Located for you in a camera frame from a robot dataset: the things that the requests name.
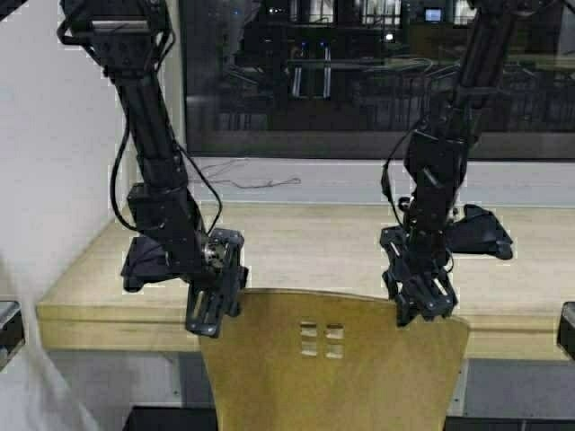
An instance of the gray wall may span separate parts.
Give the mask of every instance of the gray wall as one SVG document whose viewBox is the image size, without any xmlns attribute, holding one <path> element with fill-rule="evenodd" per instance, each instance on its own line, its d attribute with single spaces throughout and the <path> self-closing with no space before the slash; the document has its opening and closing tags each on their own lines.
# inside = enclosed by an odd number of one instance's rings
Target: gray wall
<svg viewBox="0 0 575 431">
<path fill-rule="evenodd" d="M 100 68 L 59 44 L 58 11 L 31 0 L 0 22 L 0 299 L 22 303 L 28 337 L 0 374 L 0 427 L 12 431 L 96 429 L 42 351 L 34 304 L 111 220 L 122 115 Z"/>
</svg>

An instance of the chair backrest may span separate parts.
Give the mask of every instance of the chair backrest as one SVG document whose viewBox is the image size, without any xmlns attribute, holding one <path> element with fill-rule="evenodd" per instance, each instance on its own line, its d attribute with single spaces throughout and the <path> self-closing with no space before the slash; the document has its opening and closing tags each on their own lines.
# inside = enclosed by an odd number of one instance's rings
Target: chair backrest
<svg viewBox="0 0 575 431">
<path fill-rule="evenodd" d="M 469 335 L 386 300 L 251 290 L 200 340 L 220 431 L 440 431 Z"/>
</svg>

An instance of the light wood tabletop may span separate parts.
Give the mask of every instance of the light wood tabletop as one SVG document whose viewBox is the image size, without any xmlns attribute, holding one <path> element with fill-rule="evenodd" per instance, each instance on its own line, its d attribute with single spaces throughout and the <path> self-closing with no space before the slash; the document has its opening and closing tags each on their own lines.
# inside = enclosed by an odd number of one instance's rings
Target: light wood tabletop
<svg viewBox="0 0 575 431">
<path fill-rule="evenodd" d="M 562 305 L 575 300 L 575 210 L 489 208 L 516 257 L 456 256 L 456 315 L 471 327 L 467 357 L 564 359 L 555 346 Z M 204 205 L 207 215 L 214 208 Z M 243 232 L 250 288 L 309 289 L 386 297 L 378 238 L 389 207 L 227 204 L 222 225 Z M 181 281 L 122 291 L 133 233 L 111 223 L 37 306 L 47 349 L 195 351 L 183 328 Z"/>
</svg>

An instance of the robotic arm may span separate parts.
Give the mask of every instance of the robotic arm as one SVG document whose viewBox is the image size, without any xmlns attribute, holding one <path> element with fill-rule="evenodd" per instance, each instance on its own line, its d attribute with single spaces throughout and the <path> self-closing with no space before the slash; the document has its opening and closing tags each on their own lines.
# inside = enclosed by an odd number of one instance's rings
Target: robotic arm
<svg viewBox="0 0 575 431">
<path fill-rule="evenodd" d="M 122 270 L 124 288 L 138 292 L 145 283 L 181 278 L 190 285 L 186 329 L 217 337 L 224 314 L 240 312 L 237 296 L 247 278 L 240 264 L 243 237 L 214 225 L 206 230 L 188 191 L 184 156 L 205 178 L 176 142 L 158 82 L 175 41 L 165 0 L 61 0 L 61 6 L 66 19 L 58 37 L 65 45 L 84 48 L 103 68 L 126 114 L 112 173 L 112 205 L 122 224 L 140 236 Z M 119 212 L 113 180 L 130 134 L 144 179 L 128 195 L 135 226 Z"/>
<path fill-rule="evenodd" d="M 511 244 L 495 215 L 466 206 L 455 222 L 454 204 L 470 150 L 482 133 L 482 112 L 497 93 L 517 20 L 534 12 L 524 0 L 476 0 L 477 15 L 455 88 L 439 110 L 413 131 L 404 165 L 416 188 L 401 198 L 399 226 L 384 229 L 381 245 L 390 266 L 384 281 L 398 305 L 398 325 L 418 314 L 426 320 L 447 317 L 457 304 L 446 269 L 456 252 L 511 259 Z M 382 186 L 392 201 L 385 166 Z"/>
</svg>

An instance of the window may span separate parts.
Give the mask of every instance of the window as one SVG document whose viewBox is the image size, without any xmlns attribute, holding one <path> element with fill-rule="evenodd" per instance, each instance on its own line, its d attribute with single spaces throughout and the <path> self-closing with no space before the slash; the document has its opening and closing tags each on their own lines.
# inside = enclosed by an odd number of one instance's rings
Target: window
<svg viewBox="0 0 575 431">
<path fill-rule="evenodd" d="M 575 17 L 521 20 L 474 159 L 575 158 Z M 441 22 L 426 22 L 430 7 Z M 466 0 L 180 1 L 196 155 L 381 159 L 453 86 Z"/>
<path fill-rule="evenodd" d="M 456 0 L 456 16 L 454 23 L 467 25 L 475 18 L 475 10 L 471 8 L 468 0 Z"/>
</svg>

